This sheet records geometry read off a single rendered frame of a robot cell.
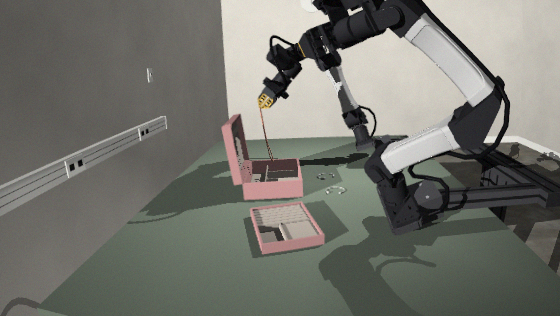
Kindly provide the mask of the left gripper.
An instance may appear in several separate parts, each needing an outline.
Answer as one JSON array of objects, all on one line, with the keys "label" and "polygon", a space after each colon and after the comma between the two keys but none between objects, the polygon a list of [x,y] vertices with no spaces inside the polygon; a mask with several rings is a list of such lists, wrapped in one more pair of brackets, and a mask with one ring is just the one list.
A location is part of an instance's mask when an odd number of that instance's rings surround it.
[{"label": "left gripper", "polygon": [[352,15],[339,20],[335,25],[331,25],[329,21],[325,24],[308,29],[303,33],[298,42],[303,56],[310,59],[317,59],[326,55],[323,48],[324,45],[330,44],[330,50],[332,52],[339,48],[343,50],[365,41],[365,39],[358,39],[353,35],[349,24],[351,16]]}]

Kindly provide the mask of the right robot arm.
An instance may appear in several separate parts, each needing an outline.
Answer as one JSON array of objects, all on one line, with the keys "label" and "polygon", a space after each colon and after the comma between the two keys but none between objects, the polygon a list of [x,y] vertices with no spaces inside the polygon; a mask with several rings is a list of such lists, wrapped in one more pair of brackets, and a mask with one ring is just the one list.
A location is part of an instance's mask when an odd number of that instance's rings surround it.
[{"label": "right robot arm", "polygon": [[[295,77],[302,70],[301,67],[302,64],[299,62],[307,58],[303,56],[303,53],[298,43],[288,47],[287,49],[282,47],[280,44],[276,44],[272,47],[273,47],[275,58],[281,70],[283,70],[284,75],[287,78],[289,79],[292,78],[294,80]],[[341,63],[342,63],[341,56],[337,52],[337,50],[331,52],[330,44],[323,46],[325,52],[327,52],[326,47],[328,48],[329,53],[327,53],[323,57],[314,60],[318,68],[320,70],[322,69],[321,71],[323,72],[325,71],[326,75],[330,79],[336,91],[336,94],[341,104],[341,108],[343,112],[342,117],[345,121],[345,124],[348,126],[349,129],[352,128],[354,129],[352,130],[356,138],[357,146],[361,146],[373,142],[374,140],[369,135],[367,126],[364,125],[369,123],[368,120],[366,119],[366,115],[354,100],[349,90],[349,87],[346,83],[346,80],[344,78],[342,67],[341,67]],[[271,99],[273,99],[274,96],[276,96],[279,99],[281,95],[284,94],[284,92],[287,90],[288,87],[287,85],[286,89],[284,89],[283,86],[279,86],[276,82],[270,80],[270,82],[265,86],[262,92]],[[362,142],[362,143],[357,144],[358,142]]]}]

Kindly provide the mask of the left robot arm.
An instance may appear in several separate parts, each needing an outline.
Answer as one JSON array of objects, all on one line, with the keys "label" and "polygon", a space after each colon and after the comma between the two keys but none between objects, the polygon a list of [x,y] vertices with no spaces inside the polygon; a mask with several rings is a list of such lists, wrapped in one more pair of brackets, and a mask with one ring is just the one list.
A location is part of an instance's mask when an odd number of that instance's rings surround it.
[{"label": "left robot arm", "polygon": [[349,21],[355,37],[368,39],[389,28],[426,54],[467,100],[432,127],[378,146],[364,165],[367,176],[378,185],[393,228],[416,222],[420,213],[403,170],[450,150],[479,148],[501,107],[495,81],[415,0],[314,0],[312,4],[328,14],[331,25],[348,17],[346,10],[362,7]]}]

